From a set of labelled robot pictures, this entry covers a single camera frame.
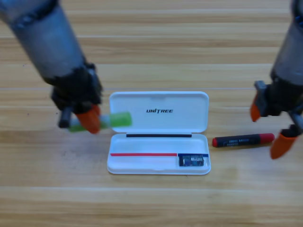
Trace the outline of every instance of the unitree logo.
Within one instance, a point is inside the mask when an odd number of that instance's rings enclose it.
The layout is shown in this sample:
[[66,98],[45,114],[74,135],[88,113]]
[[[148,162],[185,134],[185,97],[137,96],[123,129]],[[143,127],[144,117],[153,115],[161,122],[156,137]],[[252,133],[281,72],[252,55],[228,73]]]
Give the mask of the unitree logo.
[[172,113],[173,110],[157,110],[157,109],[154,109],[154,110],[146,110],[147,113]]

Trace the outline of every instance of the red stripe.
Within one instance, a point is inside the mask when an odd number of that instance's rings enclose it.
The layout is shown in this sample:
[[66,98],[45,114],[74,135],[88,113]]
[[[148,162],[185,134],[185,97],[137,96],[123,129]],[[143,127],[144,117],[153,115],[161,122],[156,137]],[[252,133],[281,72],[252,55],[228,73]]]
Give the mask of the red stripe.
[[177,156],[176,153],[112,153],[111,156]]

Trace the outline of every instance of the green marker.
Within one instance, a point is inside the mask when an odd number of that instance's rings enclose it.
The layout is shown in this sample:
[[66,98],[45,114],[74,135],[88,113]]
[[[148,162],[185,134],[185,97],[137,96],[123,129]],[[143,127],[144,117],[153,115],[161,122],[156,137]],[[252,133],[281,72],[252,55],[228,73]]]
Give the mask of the green marker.
[[[127,127],[132,125],[132,117],[129,112],[112,113],[100,116],[100,128],[108,129],[114,127]],[[72,119],[68,128],[70,132],[86,131],[78,119]]]

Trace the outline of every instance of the robotic arm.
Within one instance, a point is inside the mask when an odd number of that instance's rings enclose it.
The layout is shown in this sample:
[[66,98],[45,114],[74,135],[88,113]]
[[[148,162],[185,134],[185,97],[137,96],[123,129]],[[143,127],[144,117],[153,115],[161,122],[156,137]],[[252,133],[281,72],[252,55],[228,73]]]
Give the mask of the robotic arm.
[[83,127],[99,132],[102,87],[88,63],[58,0],[0,0],[0,18],[8,24],[43,80],[53,86],[61,111],[60,128],[74,113]]
[[293,20],[270,73],[272,83],[256,81],[257,95],[250,109],[254,122],[259,117],[279,116],[282,111],[294,122],[274,141],[272,159],[285,154],[303,133],[303,0],[293,0],[292,13]]

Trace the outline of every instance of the wood grain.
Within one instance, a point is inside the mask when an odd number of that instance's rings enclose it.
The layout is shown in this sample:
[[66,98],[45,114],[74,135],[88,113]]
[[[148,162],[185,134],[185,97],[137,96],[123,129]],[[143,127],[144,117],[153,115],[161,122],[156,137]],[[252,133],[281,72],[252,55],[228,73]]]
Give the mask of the wood grain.
[[255,80],[269,72],[290,21],[287,0],[64,0],[105,88],[204,91],[212,170],[205,176],[111,175],[111,130],[56,126],[59,112],[11,31],[0,24],[0,226],[301,227],[303,139],[279,160],[269,147],[219,149],[215,136],[272,132],[253,123]]

